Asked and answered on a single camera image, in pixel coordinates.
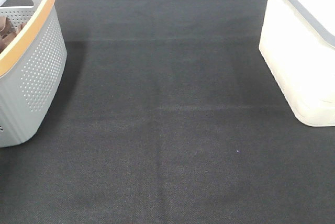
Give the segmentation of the white plastic storage bin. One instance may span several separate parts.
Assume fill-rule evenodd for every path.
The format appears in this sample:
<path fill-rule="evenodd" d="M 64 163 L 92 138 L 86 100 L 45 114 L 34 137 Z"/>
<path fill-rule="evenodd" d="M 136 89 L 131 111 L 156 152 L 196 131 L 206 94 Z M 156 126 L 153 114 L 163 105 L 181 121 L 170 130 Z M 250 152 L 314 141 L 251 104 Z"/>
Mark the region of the white plastic storage bin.
<path fill-rule="evenodd" d="M 334 0 L 267 0 L 259 51 L 295 117 L 334 126 Z"/>

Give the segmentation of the grey perforated laundry basket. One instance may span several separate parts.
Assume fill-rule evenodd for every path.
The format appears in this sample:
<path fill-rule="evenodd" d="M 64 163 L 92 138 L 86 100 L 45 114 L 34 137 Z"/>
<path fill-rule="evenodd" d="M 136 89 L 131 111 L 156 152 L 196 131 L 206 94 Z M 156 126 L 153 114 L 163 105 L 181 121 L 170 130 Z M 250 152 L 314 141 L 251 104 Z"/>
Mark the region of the grey perforated laundry basket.
<path fill-rule="evenodd" d="M 22 31 L 1 52 L 1 147 L 28 141 L 57 92 L 67 51 L 55 0 L 6 0 L 1 16 Z"/>

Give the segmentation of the brown towels inside basket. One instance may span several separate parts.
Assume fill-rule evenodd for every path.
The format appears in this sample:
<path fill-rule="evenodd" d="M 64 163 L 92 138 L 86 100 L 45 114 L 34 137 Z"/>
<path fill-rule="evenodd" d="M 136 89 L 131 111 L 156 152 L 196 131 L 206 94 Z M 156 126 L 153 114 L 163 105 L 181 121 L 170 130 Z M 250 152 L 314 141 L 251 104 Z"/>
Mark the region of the brown towels inside basket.
<path fill-rule="evenodd" d="M 0 52 L 3 52 L 5 48 L 15 39 L 15 37 L 22 31 L 26 23 L 21 23 L 14 28 L 11 20 L 8 17 L 1 16 L 1 41 L 0 41 Z"/>

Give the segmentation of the black fabric table cloth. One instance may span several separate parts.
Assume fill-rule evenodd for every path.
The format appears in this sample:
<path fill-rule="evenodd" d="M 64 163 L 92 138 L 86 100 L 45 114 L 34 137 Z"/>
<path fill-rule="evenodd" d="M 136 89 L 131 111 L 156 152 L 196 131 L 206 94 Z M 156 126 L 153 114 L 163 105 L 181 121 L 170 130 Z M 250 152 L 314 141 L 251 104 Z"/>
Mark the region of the black fabric table cloth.
<path fill-rule="evenodd" d="M 259 53 L 266 0 L 57 0 L 68 57 L 1 149 L 1 223 L 334 223 L 334 129 Z"/>

